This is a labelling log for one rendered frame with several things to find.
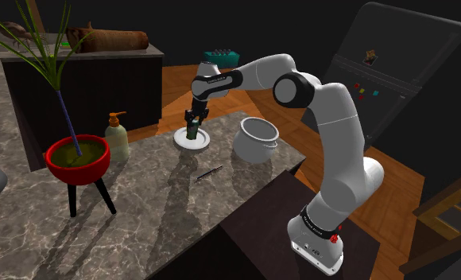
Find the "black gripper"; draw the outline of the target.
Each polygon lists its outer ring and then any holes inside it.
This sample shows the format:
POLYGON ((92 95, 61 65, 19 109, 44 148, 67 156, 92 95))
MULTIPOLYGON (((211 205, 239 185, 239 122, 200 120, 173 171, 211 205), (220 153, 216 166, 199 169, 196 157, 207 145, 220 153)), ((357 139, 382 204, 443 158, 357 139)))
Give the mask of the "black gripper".
POLYGON ((197 118, 199 120, 199 125, 201 125, 208 116, 208 113, 209 109, 207 108, 207 101, 201 101, 193 98, 191 110, 186 110, 184 112, 184 120, 188 125, 190 125, 193 118, 197 118))

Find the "dark green bottle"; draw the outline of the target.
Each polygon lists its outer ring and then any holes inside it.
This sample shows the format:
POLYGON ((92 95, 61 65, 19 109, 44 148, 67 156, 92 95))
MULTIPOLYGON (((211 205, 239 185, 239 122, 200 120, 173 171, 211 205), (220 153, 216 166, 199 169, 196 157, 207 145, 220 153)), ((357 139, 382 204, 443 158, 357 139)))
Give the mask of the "dark green bottle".
POLYGON ((199 125, 200 125, 200 122, 199 122, 198 119, 193 119, 191 122, 188 123, 186 139, 188 139, 188 140, 196 140, 197 139, 197 133, 198 133, 199 125))

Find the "white round plate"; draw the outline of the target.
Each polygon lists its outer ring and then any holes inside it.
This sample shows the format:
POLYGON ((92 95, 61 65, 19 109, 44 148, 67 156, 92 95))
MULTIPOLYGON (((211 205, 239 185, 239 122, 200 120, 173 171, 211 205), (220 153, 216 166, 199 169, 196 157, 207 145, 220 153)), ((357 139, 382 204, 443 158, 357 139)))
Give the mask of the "white round plate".
POLYGON ((210 135, 202 130, 198 129, 195 140, 187 139, 187 128, 181 127, 173 135, 174 141, 180 147, 188 150, 200 150, 209 145, 211 139, 210 135))

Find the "dark blue pen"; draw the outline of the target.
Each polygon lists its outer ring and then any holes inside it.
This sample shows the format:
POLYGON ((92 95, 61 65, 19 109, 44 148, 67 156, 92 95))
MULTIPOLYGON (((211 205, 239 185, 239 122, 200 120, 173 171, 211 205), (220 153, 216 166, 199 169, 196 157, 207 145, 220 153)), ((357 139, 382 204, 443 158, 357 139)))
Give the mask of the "dark blue pen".
POLYGON ((207 175, 210 175, 211 173, 214 173, 214 172, 220 170, 222 167, 223 167, 223 165, 220 165, 220 166, 218 166, 218 167, 215 167, 214 169, 211 169, 211 170, 207 171, 206 173, 203 173, 203 174, 199 175, 199 176, 195 179, 195 181, 198 181, 198 180, 200 180, 200 179, 206 177, 207 175))

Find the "teal crate with bottles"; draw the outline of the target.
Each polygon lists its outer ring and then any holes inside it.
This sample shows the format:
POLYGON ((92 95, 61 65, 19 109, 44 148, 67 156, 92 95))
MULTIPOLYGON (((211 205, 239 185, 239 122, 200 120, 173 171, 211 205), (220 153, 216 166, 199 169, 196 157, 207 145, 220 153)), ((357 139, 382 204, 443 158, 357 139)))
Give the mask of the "teal crate with bottles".
POLYGON ((240 55, 229 49, 215 49, 214 51, 204 52, 203 60, 216 64, 219 68, 236 68, 240 55))

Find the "white round pot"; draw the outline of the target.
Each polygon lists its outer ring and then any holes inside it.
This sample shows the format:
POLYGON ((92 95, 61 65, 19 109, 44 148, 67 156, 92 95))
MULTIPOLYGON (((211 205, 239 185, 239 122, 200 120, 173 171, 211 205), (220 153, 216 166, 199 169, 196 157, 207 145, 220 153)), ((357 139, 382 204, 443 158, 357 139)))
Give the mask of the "white round pot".
POLYGON ((243 161, 261 164, 273 156, 278 138, 279 131, 271 122, 247 117, 239 123, 233 150, 243 161))

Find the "green soap dispenser bottle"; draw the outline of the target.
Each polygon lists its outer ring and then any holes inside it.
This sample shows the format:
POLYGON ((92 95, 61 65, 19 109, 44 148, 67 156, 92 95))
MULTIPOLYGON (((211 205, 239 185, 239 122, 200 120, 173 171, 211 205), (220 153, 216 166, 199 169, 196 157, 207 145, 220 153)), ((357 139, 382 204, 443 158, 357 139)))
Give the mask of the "green soap dispenser bottle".
POLYGON ((127 131, 118 119, 119 115, 125 113, 121 111, 109 114, 109 126, 105 129, 105 140, 110 147, 112 161, 127 161, 130 156, 127 131))

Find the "dark kitchen counter cabinet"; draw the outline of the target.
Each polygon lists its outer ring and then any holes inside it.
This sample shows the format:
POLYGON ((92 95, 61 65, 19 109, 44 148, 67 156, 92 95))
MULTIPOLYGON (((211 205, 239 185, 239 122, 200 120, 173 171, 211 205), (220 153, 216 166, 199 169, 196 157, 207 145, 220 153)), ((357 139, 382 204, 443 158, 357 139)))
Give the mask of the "dark kitchen counter cabinet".
POLYGON ((147 49, 59 53, 60 92, 15 55, 1 59, 29 167, 45 167, 44 152, 71 132, 104 136, 109 115, 127 130, 151 126, 162 115, 164 54, 147 49))

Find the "brown bread loaf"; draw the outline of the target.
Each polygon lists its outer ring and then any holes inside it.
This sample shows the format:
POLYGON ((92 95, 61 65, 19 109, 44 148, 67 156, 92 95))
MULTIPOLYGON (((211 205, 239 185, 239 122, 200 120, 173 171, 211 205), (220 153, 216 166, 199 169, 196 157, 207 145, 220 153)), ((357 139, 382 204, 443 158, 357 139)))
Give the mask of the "brown bread loaf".
POLYGON ((142 31, 67 27, 67 41, 76 53, 98 53, 142 50, 149 47, 149 38, 142 31))

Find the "red potted plant on legs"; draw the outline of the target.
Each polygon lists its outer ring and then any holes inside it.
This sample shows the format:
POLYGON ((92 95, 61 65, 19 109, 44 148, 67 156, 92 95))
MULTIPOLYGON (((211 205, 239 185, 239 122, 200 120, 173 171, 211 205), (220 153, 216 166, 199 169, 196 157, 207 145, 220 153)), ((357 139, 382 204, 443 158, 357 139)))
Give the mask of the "red potted plant on legs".
POLYGON ((67 5, 64 6, 60 20, 59 33, 56 38, 54 49, 51 50, 48 41, 45 40, 43 35, 38 31, 29 0, 25 0, 25 4, 28 10, 27 12, 25 12, 20 5, 17 5, 17 8, 25 23, 25 27, 30 31, 31 41, 35 43, 39 53, 35 53, 31 50, 31 48, 23 42, 20 37, 10 31, 10 28, 4 25, 2 21, 0 21, 0 27, 17 41, 18 44, 23 45, 25 49, 29 51, 29 55, 25 56, 1 40, 0 45, 35 68, 53 88, 58 97, 70 136, 53 143, 46 150, 44 155, 45 164, 55 178, 67 185, 70 216, 76 216, 77 187, 79 185, 89 184, 95 185, 110 210, 110 213, 114 215, 117 210, 103 182, 103 175, 110 166, 109 144, 104 138, 99 136, 77 134, 75 132, 60 91, 61 76, 64 66, 69 57, 80 47, 80 44, 76 44, 61 62, 58 61, 59 43, 64 37, 72 8, 67 5))

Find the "dark robot stand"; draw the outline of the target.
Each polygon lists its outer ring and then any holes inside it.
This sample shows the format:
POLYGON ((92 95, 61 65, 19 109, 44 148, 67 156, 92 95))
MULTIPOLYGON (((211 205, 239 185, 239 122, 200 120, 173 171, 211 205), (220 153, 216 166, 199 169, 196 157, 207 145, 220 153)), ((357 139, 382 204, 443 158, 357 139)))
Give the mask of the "dark robot stand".
POLYGON ((370 280, 380 244, 350 220, 336 274, 292 250, 287 224, 314 196, 284 171, 146 280, 370 280))

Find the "brown crab figure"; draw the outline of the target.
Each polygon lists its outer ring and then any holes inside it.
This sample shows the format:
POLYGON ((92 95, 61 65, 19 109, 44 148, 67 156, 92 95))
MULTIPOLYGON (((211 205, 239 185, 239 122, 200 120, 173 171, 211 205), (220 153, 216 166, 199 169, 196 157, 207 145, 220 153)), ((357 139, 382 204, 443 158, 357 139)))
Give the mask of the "brown crab figure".
POLYGON ((14 36, 22 39, 28 47, 30 46, 30 41, 33 40, 30 32, 26 31, 25 28, 18 23, 11 21, 4 21, 2 23, 2 26, 0 26, 0 33, 5 37, 13 39, 13 44, 17 42, 14 36))

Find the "dark refrigerator with magnets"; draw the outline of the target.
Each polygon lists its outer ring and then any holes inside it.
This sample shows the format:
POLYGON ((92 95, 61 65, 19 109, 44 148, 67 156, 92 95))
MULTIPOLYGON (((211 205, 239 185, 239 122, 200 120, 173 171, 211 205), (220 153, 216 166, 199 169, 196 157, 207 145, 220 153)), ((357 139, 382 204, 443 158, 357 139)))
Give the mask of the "dark refrigerator with magnets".
POLYGON ((460 21, 368 2, 321 81, 347 87, 370 148, 460 43, 460 21))

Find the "wooden cabinet with dark panels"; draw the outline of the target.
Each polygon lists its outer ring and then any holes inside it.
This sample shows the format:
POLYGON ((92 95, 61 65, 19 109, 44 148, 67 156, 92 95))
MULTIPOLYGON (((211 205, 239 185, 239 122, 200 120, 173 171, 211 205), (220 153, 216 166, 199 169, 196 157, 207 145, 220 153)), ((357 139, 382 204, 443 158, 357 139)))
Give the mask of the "wooden cabinet with dark panels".
POLYGON ((399 266, 407 276, 461 251, 461 178, 413 211, 416 227, 408 262, 399 266))

